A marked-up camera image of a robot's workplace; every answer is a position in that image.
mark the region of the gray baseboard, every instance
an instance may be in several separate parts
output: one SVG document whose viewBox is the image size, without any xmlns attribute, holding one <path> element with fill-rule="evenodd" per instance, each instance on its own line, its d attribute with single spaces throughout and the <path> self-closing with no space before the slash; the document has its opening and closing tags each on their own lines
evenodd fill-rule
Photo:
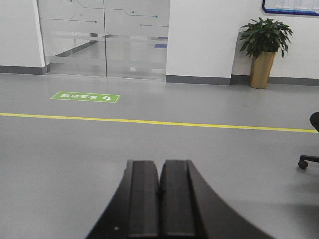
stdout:
<svg viewBox="0 0 319 239">
<path fill-rule="evenodd" d="M 0 73 L 44 75 L 47 72 L 48 72 L 48 69 L 46 66 L 44 67 L 0 66 Z"/>
<path fill-rule="evenodd" d="M 250 76 L 231 75 L 230 84 L 249 83 Z M 286 84 L 286 85 L 300 85 L 300 86 L 319 86 L 319 79 L 313 78 L 295 78 L 295 77 L 269 77 L 270 84 Z"/>
<path fill-rule="evenodd" d="M 230 85 L 230 78 L 166 75 L 166 82 L 207 85 Z"/>
</svg>

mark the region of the white wall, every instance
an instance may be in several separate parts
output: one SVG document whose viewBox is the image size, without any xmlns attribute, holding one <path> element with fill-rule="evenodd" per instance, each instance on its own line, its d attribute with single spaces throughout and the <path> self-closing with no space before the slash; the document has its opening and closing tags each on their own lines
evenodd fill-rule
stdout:
<svg viewBox="0 0 319 239">
<path fill-rule="evenodd" d="M 44 67 L 36 0 L 0 1 L 0 65 Z"/>
<path fill-rule="evenodd" d="M 241 11 L 235 8 L 238 2 L 171 1 L 168 75 L 230 77 Z"/>
<path fill-rule="evenodd" d="M 261 1 L 248 2 L 250 10 L 241 15 L 241 25 L 246 25 L 250 19 L 258 17 L 273 18 L 289 25 L 294 32 L 292 44 L 288 44 L 288 54 L 285 54 L 284 58 L 280 52 L 277 54 L 270 76 L 318 79 L 319 17 L 265 14 L 260 8 Z M 251 59 L 245 57 L 244 52 L 239 52 L 242 44 L 237 44 L 232 74 L 250 75 Z"/>
<path fill-rule="evenodd" d="M 288 55 L 276 57 L 271 76 L 319 78 L 319 18 L 266 15 L 261 4 L 261 0 L 171 1 L 167 74 L 249 75 L 251 59 L 239 52 L 238 32 L 261 16 L 283 21 L 295 33 Z"/>
</svg>

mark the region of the gold planter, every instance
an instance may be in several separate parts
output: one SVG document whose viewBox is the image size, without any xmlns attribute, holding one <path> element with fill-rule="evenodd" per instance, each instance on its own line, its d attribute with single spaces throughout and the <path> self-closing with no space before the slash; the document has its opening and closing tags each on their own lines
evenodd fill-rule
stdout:
<svg viewBox="0 0 319 239">
<path fill-rule="evenodd" d="M 263 51 L 257 59 L 254 59 L 249 86 L 257 89 L 266 87 L 275 56 L 276 52 Z"/>
</svg>

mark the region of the blue frame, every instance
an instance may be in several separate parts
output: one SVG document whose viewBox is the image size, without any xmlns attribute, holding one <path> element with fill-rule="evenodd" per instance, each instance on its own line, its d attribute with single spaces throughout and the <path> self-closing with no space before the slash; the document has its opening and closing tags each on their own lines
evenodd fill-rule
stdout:
<svg viewBox="0 0 319 239">
<path fill-rule="evenodd" d="M 304 15 L 304 16 L 319 16 L 319 13 L 315 11 L 300 11 L 300 10 L 284 10 L 284 9 L 266 9 L 265 8 L 265 1 L 263 0 L 262 9 L 265 13 L 272 13 L 272 14 L 288 14 L 288 15 Z"/>
</svg>

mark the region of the glass door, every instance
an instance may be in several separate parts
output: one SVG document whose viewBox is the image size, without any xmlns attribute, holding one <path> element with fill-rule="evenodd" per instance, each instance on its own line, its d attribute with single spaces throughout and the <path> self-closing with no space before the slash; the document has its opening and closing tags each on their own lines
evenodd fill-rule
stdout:
<svg viewBox="0 0 319 239">
<path fill-rule="evenodd" d="M 38 0 L 51 73 L 106 76 L 103 0 Z"/>
<path fill-rule="evenodd" d="M 38 0 L 51 73 L 165 80 L 170 0 Z"/>
<path fill-rule="evenodd" d="M 166 78 L 170 0 L 104 0 L 108 77 Z"/>
</svg>

